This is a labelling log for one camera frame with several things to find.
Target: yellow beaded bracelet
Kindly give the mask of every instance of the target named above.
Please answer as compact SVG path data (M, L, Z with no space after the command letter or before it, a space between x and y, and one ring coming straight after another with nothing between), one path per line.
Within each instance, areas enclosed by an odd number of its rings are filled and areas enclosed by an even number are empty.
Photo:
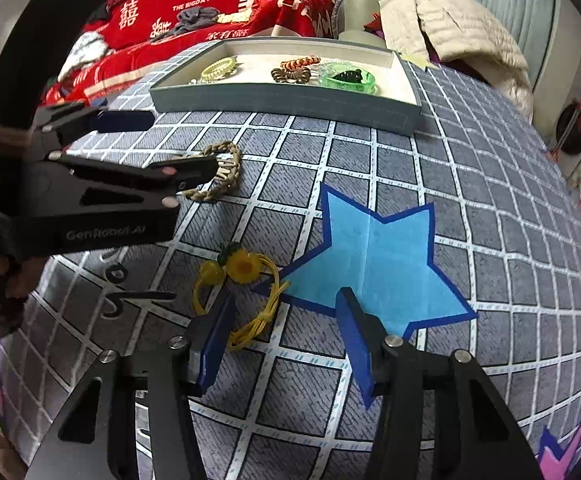
M202 70L202 76L200 80L203 83L216 81L233 72L236 66L237 60L234 56L225 57L213 64L208 65L204 70Z

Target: braided bracelet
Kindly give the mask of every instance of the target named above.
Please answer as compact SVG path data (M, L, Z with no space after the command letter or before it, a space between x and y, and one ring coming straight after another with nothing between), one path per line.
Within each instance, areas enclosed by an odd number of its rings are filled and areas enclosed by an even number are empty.
M222 140L217 144L206 146L199 155L191 155L191 157L219 155L219 153L230 153L232 158L228 160L218 158L217 162L219 167L215 177L213 177L213 184L215 184L215 186L212 186L210 189L186 189L182 192L182 195L194 202L211 202L217 200L221 195L231 190L232 187L237 184L239 171L241 169L242 152L234 142L231 142L230 140Z
M203 83L209 83L212 81L216 81L218 79L222 79L224 76L227 76L237 66L237 60L235 57L225 57L224 59L220 59L213 64L208 65L204 70L202 70L202 76L200 80Z

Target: blue cloth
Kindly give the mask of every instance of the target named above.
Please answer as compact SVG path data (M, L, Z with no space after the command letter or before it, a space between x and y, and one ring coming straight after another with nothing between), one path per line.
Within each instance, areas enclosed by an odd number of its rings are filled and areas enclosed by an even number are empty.
M383 218L325 184L321 203L324 242L283 269L285 301L334 316L337 292L350 286L366 313L404 338L477 317L433 263L431 204Z

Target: yellow bracelet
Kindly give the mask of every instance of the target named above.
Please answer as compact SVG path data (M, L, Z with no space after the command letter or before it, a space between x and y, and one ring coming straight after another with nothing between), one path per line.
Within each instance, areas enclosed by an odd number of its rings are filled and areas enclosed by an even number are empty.
M216 81L233 72L236 66L237 60L234 56L225 57L224 59L220 59L219 61L208 65L204 70L202 70L200 80L203 83Z
M243 249L235 251L236 255L234 260L226 264L226 272L231 277L231 279L236 283L252 283L259 277L259 271L261 270L261 265L264 265L270 269L272 273L272 284L270 285L270 295L268 301L266 301L266 306L264 309L257 314L257 316L250 322L245 324L242 328L231 332L228 336L228 349L239 350L244 348L251 340L260 335L266 324L270 323L277 311L277 307L280 304L280 295L282 292L290 285L290 282L283 282L280 284L280 273L277 269L275 263L265 254L260 253L247 253ZM254 272L250 276L238 275L240 273L240 268L243 269L243 264L248 263L244 260L247 258L253 258L251 260L255 264ZM215 261L209 260L202 264L200 267L200 272L192 288L192 306L195 309L195 313L198 316L203 316L206 314L206 309L200 302L200 287L202 285L221 285L224 281L224 269Z

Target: green translucent bangle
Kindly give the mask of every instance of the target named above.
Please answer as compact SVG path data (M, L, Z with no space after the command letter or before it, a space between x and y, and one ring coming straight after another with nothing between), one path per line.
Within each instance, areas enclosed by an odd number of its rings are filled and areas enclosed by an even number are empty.
M348 70L359 70L362 73L362 82L348 83L333 78L337 74L347 72ZM375 93L375 76L367 70L359 68L358 66L352 65L346 61L333 61L320 65L319 84L325 88L337 88L339 90L362 92L364 94Z

